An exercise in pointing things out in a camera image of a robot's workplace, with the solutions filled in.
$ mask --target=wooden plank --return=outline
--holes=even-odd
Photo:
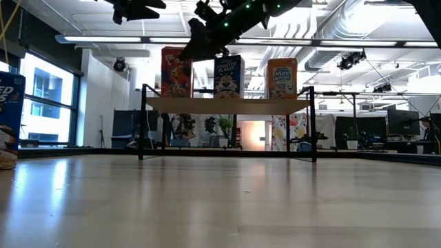
[[[147,97],[147,104],[170,114],[259,114],[287,115],[309,106],[294,99],[189,99]]]

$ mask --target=camera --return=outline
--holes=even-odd
[[[123,17],[127,21],[142,19],[157,19],[159,13],[148,7],[165,9],[167,6],[161,0],[105,0],[114,8],[113,22],[121,25]]]
[[[113,65],[115,72],[124,72],[127,65],[125,64],[125,58],[116,58],[116,62]]]

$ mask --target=red cereal box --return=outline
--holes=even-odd
[[[161,97],[191,97],[192,61],[178,59],[183,48],[162,49]]]

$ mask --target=potted plant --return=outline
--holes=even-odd
[[[349,131],[343,134],[343,136],[346,140],[347,149],[358,149],[358,139],[352,127],[350,127]]]
[[[222,133],[224,136],[224,138],[219,139],[219,146],[220,147],[228,147],[229,133],[231,131],[231,128],[233,128],[233,122],[229,118],[229,116],[228,116],[228,118],[225,118],[223,116],[221,116],[219,118],[219,127],[220,127],[220,130],[222,130]]]
[[[214,117],[208,117],[205,119],[205,131],[207,131],[209,134],[211,134],[212,136],[216,135],[216,131],[214,131],[214,128],[217,125],[217,119]]]
[[[229,133],[233,128],[233,122],[229,117],[225,118],[223,116],[219,116],[219,118],[208,117],[205,119],[205,131],[209,132],[212,136],[217,134],[215,130],[217,125],[219,125],[223,133],[223,137],[219,138],[219,147],[228,147],[230,144]]]

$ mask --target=light fixture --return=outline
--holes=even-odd
[[[312,41],[302,39],[239,39],[237,44],[258,45],[311,45]]]
[[[419,48],[437,48],[438,44],[436,42],[430,41],[408,41],[404,45],[405,47],[419,47]]]
[[[362,52],[362,48],[316,48],[319,52]]]
[[[151,43],[188,43],[190,38],[152,37],[149,40]]]
[[[64,37],[70,42],[88,43],[140,43],[141,37]]]
[[[348,47],[360,47],[360,48],[364,48],[364,47],[378,47],[378,46],[395,46],[396,45],[396,41],[368,41],[368,40],[363,40],[363,41],[345,41],[345,40],[341,40],[341,41],[321,41],[320,44],[321,45],[328,45],[328,46],[333,46],[333,45],[337,45],[337,46],[348,46]]]

